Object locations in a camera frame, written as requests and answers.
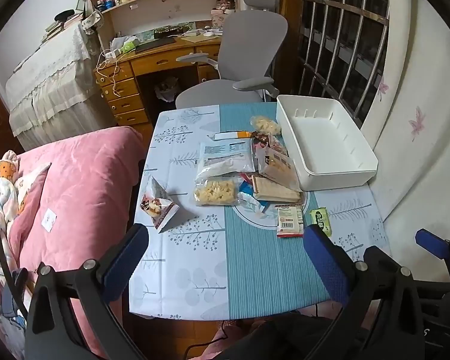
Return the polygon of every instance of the pink quilt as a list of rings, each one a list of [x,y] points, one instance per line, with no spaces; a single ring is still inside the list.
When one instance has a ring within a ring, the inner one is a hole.
[[[27,196],[36,215],[26,226],[14,223],[8,237],[19,267],[34,271],[43,261],[56,271],[77,269],[118,243],[127,227],[131,190],[139,179],[138,162],[145,155],[140,134],[130,127],[92,132],[20,155],[20,174],[41,163],[52,164]],[[47,209],[56,214],[50,232],[41,224]],[[74,308],[90,349],[103,355],[82,308],[76,303]],[[111,308],[121,320],[121,303]]]

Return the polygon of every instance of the white plastic tray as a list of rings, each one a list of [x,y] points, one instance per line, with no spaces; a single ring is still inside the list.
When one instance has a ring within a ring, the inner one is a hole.
[[[356,187],[377,172],[378,160],[334,99],[280,95],[277,121],[304,191]]]

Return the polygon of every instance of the small green package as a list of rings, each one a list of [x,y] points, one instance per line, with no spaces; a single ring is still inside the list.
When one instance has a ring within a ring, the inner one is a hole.
[[[325,207],[320,207],[316,210],[310,210],[310,216],[312,217],[312,223],[318,225],[318,227],[323,230],[327,237],[332,236],[332,228],[330,227],[327,209]]]

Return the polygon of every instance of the metal grille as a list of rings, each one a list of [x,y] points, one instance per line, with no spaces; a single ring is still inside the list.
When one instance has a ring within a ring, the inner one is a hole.
[[[294,93],[338,100],[361,126],[382,81],[388,0],[303,0]]]

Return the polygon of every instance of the wooden desk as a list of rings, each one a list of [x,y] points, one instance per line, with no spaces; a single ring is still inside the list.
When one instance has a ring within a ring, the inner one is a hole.
[[[153,125],[158,116],[156,102],[162,102],[162,100],[156,98],[152,83],[140,85],[138,77],[174,68],[188,67],[190,70],[190,67],[193,66],[192,63],[176,61],[179,56],[187,54],[208,53],[211,59],[217,60],[218,58],[220,37],[198,43],[192,43],[182,38],[176,38],[175,40],[176,42],[172,44],[166,44],[139,54],[132,51],[121,59],[119,57],[115,75],[115,61],[110,61],[104,69],[100,70],[101,74],[95,71],[96,83],[102,87],[102,98],[107,101],[117,123],[120,126],[135,128],[142,134],[146,144],[151,139]],[[192,77],[188,80],[184,85],[185,87],[181,85],[181,89],[184,90],[189,86],[219,78],[218,72],[209,64],[200,63],[196,65],[195,78]],[[113,80],[115,80],[115,92],[120,97],[113,91]]]

